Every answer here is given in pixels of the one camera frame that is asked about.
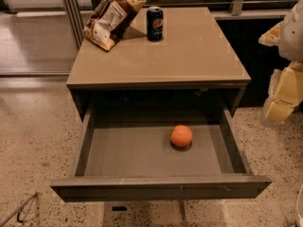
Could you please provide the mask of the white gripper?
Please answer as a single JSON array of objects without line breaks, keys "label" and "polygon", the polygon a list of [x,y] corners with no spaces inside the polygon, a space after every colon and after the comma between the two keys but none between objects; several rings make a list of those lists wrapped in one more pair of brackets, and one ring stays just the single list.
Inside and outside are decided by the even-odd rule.
[{"label": "white gripper", "polygon": [[[258,42],[266,46],[278,45],[281,25],[279,22],[270,28],[259,37]],[[302,101],[303,63],[291,62],[283,71],[275,69],[262,108],[261,124],[264,127],[282,125]]]}]

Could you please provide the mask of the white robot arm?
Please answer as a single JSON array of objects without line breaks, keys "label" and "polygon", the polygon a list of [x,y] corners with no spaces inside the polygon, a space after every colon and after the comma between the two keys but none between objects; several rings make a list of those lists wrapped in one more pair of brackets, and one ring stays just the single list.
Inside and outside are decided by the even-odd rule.
[{"label": "white robot arm", "polygon": [[258,42],[275,45],[279,56],[290,62],[283,70],[274,70],[263,105],[261,124],[277,127],[303,102],[303,0],[293,6],[282,22],[262,34]]}]

